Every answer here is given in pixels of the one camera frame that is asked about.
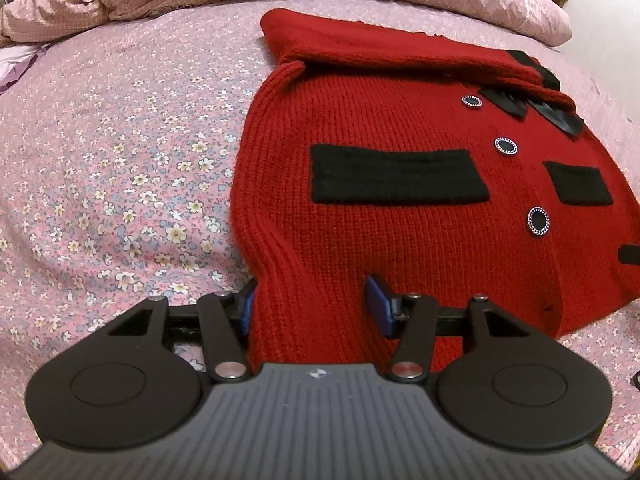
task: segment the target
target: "gray ribbed surface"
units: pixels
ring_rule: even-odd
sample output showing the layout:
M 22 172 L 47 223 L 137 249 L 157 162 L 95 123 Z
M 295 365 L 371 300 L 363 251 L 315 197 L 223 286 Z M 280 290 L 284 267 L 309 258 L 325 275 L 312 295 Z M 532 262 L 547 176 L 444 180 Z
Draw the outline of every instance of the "gray ribbed surface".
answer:
M 508 454 L 452 428 L 418 387 L 372 365 L 265 365 L 214 389 L 171 436 L 114 454 L 46 445 L 16 480 L 618 480 L 590 446 Z

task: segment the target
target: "bed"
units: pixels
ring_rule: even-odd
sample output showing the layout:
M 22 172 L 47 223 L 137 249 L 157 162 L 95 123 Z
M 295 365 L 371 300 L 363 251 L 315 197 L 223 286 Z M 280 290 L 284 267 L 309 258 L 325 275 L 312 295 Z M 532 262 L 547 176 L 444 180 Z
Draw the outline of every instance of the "bed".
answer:
M 526 51 L 558 76 L 640 197 L 640 129 L 595 81 L 540 41 L 454 12 L 399 0 L 230 0 L 62 39 L 0 97 L 9 468 L 40 445 L 22 400 L 37 367 L 145 296 L 194 303 L 250 279 L 229 197 L 244 117 L 274 63 L 260 17 L 277 7 Z M 635 302 L 561 339 L 610 381 L 598 446 L 625 468 L 640 451 L 638 333 Z M 176 352 L 204 367 L 197 348 Z

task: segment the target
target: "white wall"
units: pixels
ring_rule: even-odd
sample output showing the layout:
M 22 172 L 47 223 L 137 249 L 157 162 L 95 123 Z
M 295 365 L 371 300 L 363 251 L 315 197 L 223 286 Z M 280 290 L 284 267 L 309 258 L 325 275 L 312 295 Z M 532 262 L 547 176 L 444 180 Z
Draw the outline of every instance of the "white wall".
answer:
M 574 37 L 559 47 L 640 123 L 640 0 L 569 0 Z

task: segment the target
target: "red cardigan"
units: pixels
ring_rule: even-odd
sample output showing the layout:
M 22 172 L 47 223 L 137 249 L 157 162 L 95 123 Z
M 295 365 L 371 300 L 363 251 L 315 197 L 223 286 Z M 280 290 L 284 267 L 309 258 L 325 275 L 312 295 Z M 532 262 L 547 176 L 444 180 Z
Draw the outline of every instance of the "red cardigan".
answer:
M 254 365 L 384 367 L 394 343 L 363 306 L 372 272 L 451 306 L 487 293 L 551 336 L 640 297 L 640 267 L 618 260 L 621 246 L 640 244 L 638 202 L 586 126 L 568 135 L 527 104 L 575 111 L 539 67 L 285 9 L 267 12 L 262 29 L 278 65 L 247 116 L 231 195 L 258 282 Z M 485 98 L 487 87 L 519 96 L 526 115 Z M 498 149 L 502 137 L 515 154 Z M 530 226 L 535 207 L 547 217 Z M 460 352 L 459 341 L 439 341 L 434 367 Z

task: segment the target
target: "button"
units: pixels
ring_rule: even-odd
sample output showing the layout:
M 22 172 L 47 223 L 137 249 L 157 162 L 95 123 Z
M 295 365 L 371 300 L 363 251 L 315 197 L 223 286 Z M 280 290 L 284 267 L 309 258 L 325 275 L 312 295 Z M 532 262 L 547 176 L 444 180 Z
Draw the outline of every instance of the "button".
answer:
M 515 155 L 518 153 L 518 145 L 507 137 L 498 137 L 494 142 L 495 148 L 503 155 Z
M 541 207 L 534 207 L 527 215 L 529 229 L 535 235 L 542 236 L 549 231 L 549 215 Z
M 482 100 L 475 95 L 465 95 L 462 98 L 462 102 L 469 108 L 480 108 L 482 106 Z

